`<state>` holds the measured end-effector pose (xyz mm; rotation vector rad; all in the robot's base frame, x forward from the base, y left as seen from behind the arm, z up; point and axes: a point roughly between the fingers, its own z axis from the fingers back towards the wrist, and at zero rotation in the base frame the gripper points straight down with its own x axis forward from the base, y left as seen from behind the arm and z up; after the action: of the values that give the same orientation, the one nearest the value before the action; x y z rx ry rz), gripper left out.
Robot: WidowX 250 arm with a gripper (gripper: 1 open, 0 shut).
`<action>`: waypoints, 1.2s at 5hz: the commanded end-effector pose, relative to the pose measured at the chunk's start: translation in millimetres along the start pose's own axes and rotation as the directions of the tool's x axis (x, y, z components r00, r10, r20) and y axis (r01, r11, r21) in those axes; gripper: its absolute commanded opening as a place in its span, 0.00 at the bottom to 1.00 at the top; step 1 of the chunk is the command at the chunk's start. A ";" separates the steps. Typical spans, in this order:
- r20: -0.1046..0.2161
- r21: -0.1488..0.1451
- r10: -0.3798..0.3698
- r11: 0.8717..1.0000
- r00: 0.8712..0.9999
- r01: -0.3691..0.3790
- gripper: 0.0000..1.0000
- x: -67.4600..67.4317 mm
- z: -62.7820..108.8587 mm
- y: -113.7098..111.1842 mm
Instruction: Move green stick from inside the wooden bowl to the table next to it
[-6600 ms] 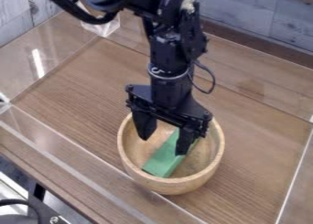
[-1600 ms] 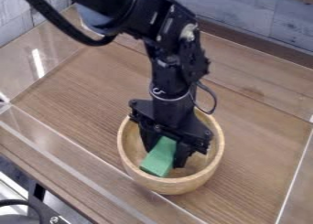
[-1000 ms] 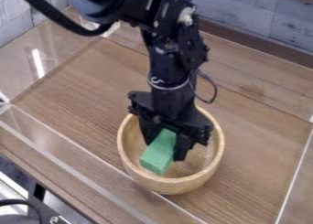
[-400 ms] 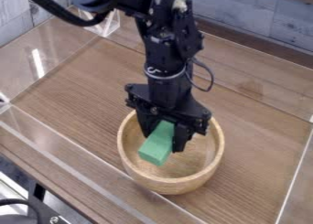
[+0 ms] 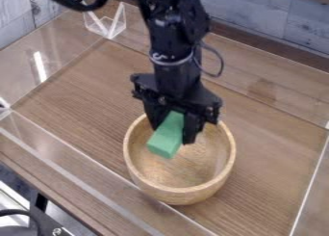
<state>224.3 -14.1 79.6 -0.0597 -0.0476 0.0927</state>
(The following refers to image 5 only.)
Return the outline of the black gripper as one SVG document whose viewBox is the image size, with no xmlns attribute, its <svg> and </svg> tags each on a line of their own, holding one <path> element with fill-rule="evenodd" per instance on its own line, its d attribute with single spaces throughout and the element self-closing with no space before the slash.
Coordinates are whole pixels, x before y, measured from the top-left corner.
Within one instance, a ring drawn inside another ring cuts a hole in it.
<svg viewBox="0 0 329 236">
<path fill-rule="evenodd" d="M 222 99 L 204 87 L 200 56 L 166 61 L 150 56 L 153 73 L 133 73 L 131 96 L 142 101 L 146 118 L 157 129 L 170 111 L 183 115 L 182 144 L 192 144 L 203 124 L 215 124 Z"/>
</svg>

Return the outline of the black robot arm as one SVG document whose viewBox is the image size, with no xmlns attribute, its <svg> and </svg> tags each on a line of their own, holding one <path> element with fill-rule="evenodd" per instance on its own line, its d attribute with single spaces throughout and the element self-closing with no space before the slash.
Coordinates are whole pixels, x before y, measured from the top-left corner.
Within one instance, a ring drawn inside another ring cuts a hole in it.
<svg viewBox="0 0 329 236">
<path fill-rule="evenodd" d="M 90 12 L 109 0 L 53 0 L 75 12 Z M 182 114 L 182 143 L 195 141 L 207 123 L 215 123 L 220 98 L 200 82 L 200 50 L 210 19 L 200 0 L 131 0 L 149 33 L 150 73 L 130 75 L 131 96 L 142 101 L 153 128 L 171 111 Z"/>
</svg>

